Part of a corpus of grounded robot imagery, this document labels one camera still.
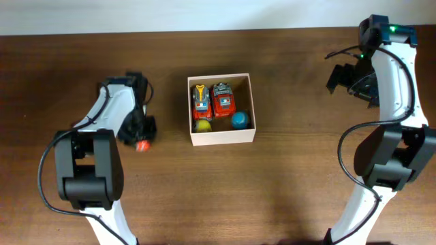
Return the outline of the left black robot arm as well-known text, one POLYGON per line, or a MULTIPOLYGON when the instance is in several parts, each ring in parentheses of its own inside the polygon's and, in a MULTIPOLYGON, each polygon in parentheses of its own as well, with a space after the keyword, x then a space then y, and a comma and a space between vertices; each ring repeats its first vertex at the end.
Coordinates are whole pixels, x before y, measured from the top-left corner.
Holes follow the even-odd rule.
POLYGON ((152 86, 140 72, 108 77, 97 101, 72 129, 59 131, 54 150, 59 197, 70 202, 70 215, 85 217, 100 244, 138 244, 121 205, 124 173, 117 142, 139 152, 157 134, 146 113, 152 86))

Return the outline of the red truck with yellow crane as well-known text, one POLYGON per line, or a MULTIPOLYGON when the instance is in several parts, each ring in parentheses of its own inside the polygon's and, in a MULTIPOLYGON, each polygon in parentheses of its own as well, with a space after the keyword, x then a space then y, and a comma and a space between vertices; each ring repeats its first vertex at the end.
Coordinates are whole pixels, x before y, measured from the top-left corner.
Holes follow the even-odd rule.
POLYGON ((193 119, 208 120, 213 118, 213 109, 209 89, 204 84, 195 85, 192 92, 193 119))

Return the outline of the red truck with grey top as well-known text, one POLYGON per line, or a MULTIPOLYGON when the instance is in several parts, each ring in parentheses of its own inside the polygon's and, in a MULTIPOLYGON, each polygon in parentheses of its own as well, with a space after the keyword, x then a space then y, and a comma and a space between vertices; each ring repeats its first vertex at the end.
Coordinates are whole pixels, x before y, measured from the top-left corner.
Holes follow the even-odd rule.
POLYGON ((233 116, 236 113, 234 94, 229 84, 220 82, 212 88, 212 106, 215 118, 233 116))

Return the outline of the blue toy ball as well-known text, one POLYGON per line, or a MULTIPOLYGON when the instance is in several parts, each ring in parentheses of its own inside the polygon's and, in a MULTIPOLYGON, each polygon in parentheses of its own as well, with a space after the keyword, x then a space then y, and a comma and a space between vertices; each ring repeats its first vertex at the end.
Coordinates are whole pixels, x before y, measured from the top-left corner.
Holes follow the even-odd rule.
POLYGON ((236 112, 231 118, 232 127, 235 130, 249 128, 249 115, 246 112, 236 112))

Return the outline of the yellow toy ball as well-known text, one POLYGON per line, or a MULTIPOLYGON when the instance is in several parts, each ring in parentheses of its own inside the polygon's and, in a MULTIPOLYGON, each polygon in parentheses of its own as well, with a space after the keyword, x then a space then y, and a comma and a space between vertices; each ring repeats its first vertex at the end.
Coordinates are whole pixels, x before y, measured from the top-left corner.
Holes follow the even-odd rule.
POLYGON ((204 119, 200 119, 195 121, 193 125, 193 132, 194 133, 208 133, 212 131, 211 124, 204 119))

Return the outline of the red toy ball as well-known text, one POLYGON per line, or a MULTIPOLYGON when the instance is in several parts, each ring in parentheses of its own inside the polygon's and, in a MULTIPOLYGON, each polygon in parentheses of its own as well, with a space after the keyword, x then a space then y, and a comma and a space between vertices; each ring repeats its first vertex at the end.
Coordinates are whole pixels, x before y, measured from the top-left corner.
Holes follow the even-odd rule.
POLYGON ((148 140, 142 140, 136 142, 136 151, 137 152, 147 152, 151 147, 151 143, 148 140))

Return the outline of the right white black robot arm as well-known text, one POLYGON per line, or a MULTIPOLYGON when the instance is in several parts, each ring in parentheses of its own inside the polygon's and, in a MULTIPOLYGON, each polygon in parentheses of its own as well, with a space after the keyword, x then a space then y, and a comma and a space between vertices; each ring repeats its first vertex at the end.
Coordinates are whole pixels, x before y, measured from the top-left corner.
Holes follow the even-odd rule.
POLYGON ((339 165, 355 187, 324 244, 366 244, 386 204, 416 180, 435 154, 435 130, 416 84, 417 46, 413 27, 372 14, 359 24, 358 62, 336 65, 330 75, 330 92, 345 87, 369 107, 378 107, 379 120, 354 125, 339 140, 339 165))

